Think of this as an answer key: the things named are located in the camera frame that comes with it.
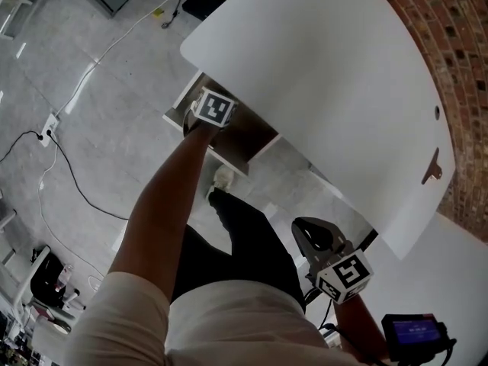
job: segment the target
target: display screen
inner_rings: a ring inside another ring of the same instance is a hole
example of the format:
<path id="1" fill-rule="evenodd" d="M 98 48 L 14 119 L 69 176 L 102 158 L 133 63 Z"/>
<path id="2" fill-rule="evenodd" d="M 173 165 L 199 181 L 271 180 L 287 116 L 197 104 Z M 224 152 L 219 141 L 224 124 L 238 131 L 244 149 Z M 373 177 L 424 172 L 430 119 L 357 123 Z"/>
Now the display screen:
<path id="1" fill-rule="evenodd" d="M 441 338 L 433 320 L 395 321 L 398 342 L 402 345 L 431 342 Z"/>

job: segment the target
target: electrical outlet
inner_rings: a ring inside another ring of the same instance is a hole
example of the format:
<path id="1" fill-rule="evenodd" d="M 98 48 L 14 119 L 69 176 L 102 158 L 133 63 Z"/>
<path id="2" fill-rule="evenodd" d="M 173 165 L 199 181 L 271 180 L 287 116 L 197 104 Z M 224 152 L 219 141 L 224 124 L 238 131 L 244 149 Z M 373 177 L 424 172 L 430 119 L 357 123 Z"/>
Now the electrical outlet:
<path id="1" fill-rule="evenodd" d="M 40 143 L 43 145 L 44 148 L 47 148 L 47 146 L 51 142 L 51 137 L 49 137 L 46 132 L 48 130 L 51 130 L 51 132 L 54 133 L 54 131 L 58 127 L 58 124 L 59 120 L 54 116 L 54 114 L 49 114 L 49 117 L 47 118 L 47 121 L 44 124 L 43 131 L 41 133 L 43 136 L 43 140 L 40 141 Z"/>

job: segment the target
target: gray floor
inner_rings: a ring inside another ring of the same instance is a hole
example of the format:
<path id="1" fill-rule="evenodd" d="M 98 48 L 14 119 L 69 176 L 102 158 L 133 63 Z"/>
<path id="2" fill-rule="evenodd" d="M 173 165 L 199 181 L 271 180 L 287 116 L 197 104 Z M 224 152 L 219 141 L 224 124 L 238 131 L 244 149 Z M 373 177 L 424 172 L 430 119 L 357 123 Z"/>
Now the gray floor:
<path id="1" fill-rule="evenodd" d="M 23 33 L 12 42 L 1 42 L 0 153 L 22 131 L 41 131 L 48 114 L 67 102 L 107 47 L 162 1 L 131 0 L 108 20 L 85 0 L 43 0 Z M 175 3 L 165 6 L 166 14 Z M 82 86 L 70 114 L 61 113 L 56 132 L 85 193 L 99 206 L 125 217 L 145 183 L 181 141 L 181 134 L 162 114 L 196 72 L 181 57 L 179 47 L 199 21 L 182 11 L 168 30 L 160 28 L 162 22 L 149 17 L 116 45 Z M 17 59 L 23 43 L 26 47 Z M 27 136 L 0 165 L 4 202 L 18 211 L 6 233 L 11 244 L 23 246 L 25 254 L 32 243 L 43 242 L 64 262 L 72 263 L 72 282 L 86 301 L 93 295 L 87 278 L 99 275 L 53 239 L 40 218 L 37 183 L 53 156 L 52 144 L 44 149 L 35 136 Z M 205 163 L 190 224 L 213 245 L 229 251 L 230 239 L 204 200 L 218 165 L 212 159 Z M 232 189 L 267 214 L 295 258 L 299 252 L 290 225 L 296 216 L 331 220 L 351 239 L 368 227 L 307 167 L 307 160 L 281 140 L 253 161 L 249 179 L 238 178 Z M 61 156 L 41 193 L 53 232 L 105 273 L 124 222 L 82 200 Z"/>

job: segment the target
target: shirt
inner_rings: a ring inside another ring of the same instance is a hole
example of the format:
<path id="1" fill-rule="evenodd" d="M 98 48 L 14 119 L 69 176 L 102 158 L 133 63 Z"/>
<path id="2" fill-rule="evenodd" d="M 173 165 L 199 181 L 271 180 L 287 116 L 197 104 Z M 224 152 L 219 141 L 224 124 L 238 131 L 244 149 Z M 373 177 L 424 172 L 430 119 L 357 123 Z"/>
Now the shirt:
<path id="1" fill-rule="evenodd" d="M 180 296 L 136 275 L 107 275 L 69 335 L 65 366 L 336 365 L 300 304 L 274 287 L 222 281 Z"/>

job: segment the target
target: white cable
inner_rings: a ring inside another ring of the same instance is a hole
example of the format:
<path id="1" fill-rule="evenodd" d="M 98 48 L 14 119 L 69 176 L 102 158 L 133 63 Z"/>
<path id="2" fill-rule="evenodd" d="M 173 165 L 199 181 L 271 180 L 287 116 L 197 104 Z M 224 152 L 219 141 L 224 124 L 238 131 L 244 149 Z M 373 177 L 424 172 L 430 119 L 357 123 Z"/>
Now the white cable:
<path id="1" fill-rule="evenodd" d="M 54 165 L 56 164 L 56 160 L 57 160 L 57 155 L 58 155 L 58 147 L 56 146 L 56 149 L 55 149 L 55 152 L 54 152 L 54 161 L 53 161 L 53 164 L 44 171 L 43 175 L 40 177 L 40 180 L 39 180 L 39 184 L 37 185 L 37 200 L 39 202 L 39 212 L 40 212 L 40 216 L 41 218 L 43 219 L 43 222 L 44 222 L 44 225 L 46 225 L 46 228 L 49 230 L 49 233 L 51 234 L 51 236 L 59 243 L 61 244 L 64 248 L 66 248 L 68 251 L 70 251 L 74 256 L 76 256 L 78 259 L 82 260 L 83 262 L 85 262 L 87 265 L 89 265 L 90 267 L 92 267 L 97 273 L 100 274 L 100 276 L 103 278 L 104 275 L 91 263 L 88 263 L 86 260 L 84 260 L 84 258 L 82 258 L 80 255 L 76 254 L 75 252 L 73 252 L 70 248 L 68 248 L 65 244 L 63 244 L 61 242 L 61 240 L 59 240 L 56 235 L 54 234 L 53 230 L 50 228 L 49 224 L 47 223 L 46 221 L 46 218 L 44 217 L 44 213 L 43 213 L 43 204 L 42 204 L 42 200 L 40 199 L 40 187 L 41 185 L 43 184 L 43 180 L 44 180 L 44 177 L 46 176 L 46 174 L 54 168 Z"/>
<path id="2" fill-rule="evenodd" d="M 95 279 L 95 280 L 97 280 L 98 282 L 96 282 L 95 284 L 91 283 L 90 282 L 90 279 L 92 279 L 92 278 Z M 88 285 L 90 285 L 90 287 L 92 288 L 92 290 L 94 292 L 97 292 L 98 291 L 98 289 L 100 287 L 100 284 L 101 284 L 101 280 L 100 279 L 98 279 L 97 277 L 94 277 L 93 275 L 89 275 L 88 276 Z"/>
<path id="3" fill-rule="evenodd" d="M 106 49 L 103 54 L 101 55 L 101 57 L 98 59 L 98 61 L 95 61 L 95 64 L 83 75 L 81 81 L 79 82 L 79 84 L 76 86 L 76 89 L 75 91 L 73 92 L 73 95 L 71 96 L 71 98 L 69 98 L 69 100 L 54 114 L 54 116 L 57 118 L 58 115 L 61 113 L 61 111 L 63 111 L 66 106 L 73 100 L 73 98 L 76 96 L 76 94 L 78 93 L 79 89 L 82 87 L 82 84 L 83 82 L 85 81 L 86 77 L 90 74 L 90 72 L 95 69 L 98 64 L 100 63 L 100 61 L 102 61 L 102 59 L 107 55 L 107 53 L 115 46 L 117 45 L 119 42 L 122 41 L 122 39 L 124 39 L 127 35 L 129 35 L 129 33 L 135 28 L 135 26 L 137 26 L 141 21 L 143 21 L 144 19 L 146 19 L 148 16 L 150 16 L 156 9 L 158 9 L 159 7 L 162 7 L 164 4 L 166 4 L 167 2 L 169 2 L 170 0 L 165 0 L 163 1 L 160 5 L 158 5 L 157 7 L 153 8 L 151 11 L 149 11 L 147 14 L 145 14 L 144 16 L 141 17 L 141 19 L 139 19 L 136 23 L 134 23 L 132 25 L 132 27 L 122 36 L 120 37 L 118 40 L 116 40 L 115 42 L 113 42 L 109 47 L 108 49 Z"/>

